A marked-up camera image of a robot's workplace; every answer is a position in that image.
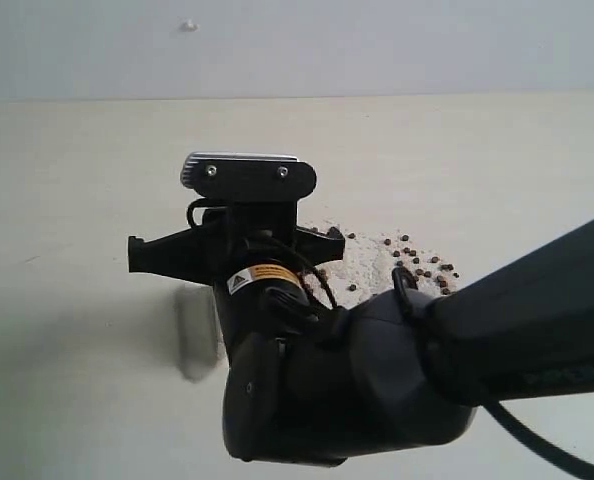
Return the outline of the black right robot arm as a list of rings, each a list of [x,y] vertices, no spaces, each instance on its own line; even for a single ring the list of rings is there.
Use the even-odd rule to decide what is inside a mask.
[[[459,438],[478,409],[578,479],[594,464],[505,407],[594,393],[594,220],[458,291],[433,298],[398,266],[353,308],[305,284],[341,258],[344,236],[300,228],[272,204],[205,201],[206,220],[130,237],[128,268],[211,288],[228,361],[228,454],[335,467]]]

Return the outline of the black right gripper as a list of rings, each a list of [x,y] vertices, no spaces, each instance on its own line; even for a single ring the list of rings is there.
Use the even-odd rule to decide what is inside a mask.
[[[199,199],[186,210],[189,228],[159,239],[127,240],[128,271],[200,285],[236,270],[278,263],[294,272],[341,260],[345,237],[297,225],[296,202],[234,203]]]

